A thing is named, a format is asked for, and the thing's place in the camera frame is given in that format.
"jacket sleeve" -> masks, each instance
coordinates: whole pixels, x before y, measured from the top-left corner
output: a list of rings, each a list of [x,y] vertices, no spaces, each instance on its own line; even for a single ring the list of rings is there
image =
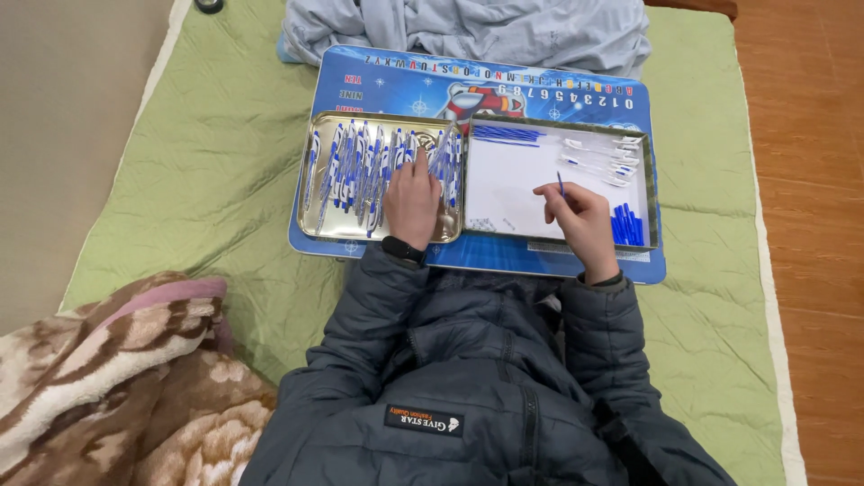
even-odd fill
[[[633,439],[670,486],[735,484],[687,428],[660,408],[660,392],[648,376],[633,282],[621,278],[614,285],[592,287],[581,280],[562,288],[568,371],[594,402],[608,404],[619,420],[616,425],[624,426],[618,432]]]
[[[369,245],[348,278],[308,366],[282,378],[276,410],[240,481],[242,486],[286,478],[309,433],[324,418],[373,403],[380,372],[405,331],[404,319],[422,295],[429,269],[394,259]]]

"mattress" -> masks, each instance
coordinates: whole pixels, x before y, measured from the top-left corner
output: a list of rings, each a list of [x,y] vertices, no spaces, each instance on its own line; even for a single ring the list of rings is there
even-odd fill
[[[305,364],[342,285],[343,264],[285,238],[317,71],[277,59],[277,0],[215,16],[188,7],[175,5],[63,306],[161,270],[225,277],[238,355],[276,382]],[[642,81],[668,268],[662,284],[638,288],[651,380],[739,484],[806,484],[732,25],[687,10],[648,16]]]

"brown patterned blanket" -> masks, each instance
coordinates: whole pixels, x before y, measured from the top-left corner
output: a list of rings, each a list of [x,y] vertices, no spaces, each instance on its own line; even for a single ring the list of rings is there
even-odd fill
[[[0,338],[0,484],[237,484],[276,391],[219,352],[225,292],[161,272]]]

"orange floor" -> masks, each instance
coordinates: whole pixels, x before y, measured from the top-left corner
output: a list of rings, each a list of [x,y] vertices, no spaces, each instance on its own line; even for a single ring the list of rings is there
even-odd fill
[[[808,480],[864,484],[864,2],[738,4]]]

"hand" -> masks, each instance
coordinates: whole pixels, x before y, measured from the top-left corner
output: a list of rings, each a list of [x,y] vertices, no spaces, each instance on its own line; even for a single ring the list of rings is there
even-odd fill
[[[618,275],[609,201],[572,182],[561,186],[552,182],[534,189],[534,194],[546,198],[546,224],[558,221],[564,239],[585,265],[585,283],[598,284]]]
[[[426,150],[417,148],[414,163],[393,171],[384,195],[384,215],[390,234],[425,251],[435,231],[441,184],[429,173]]]

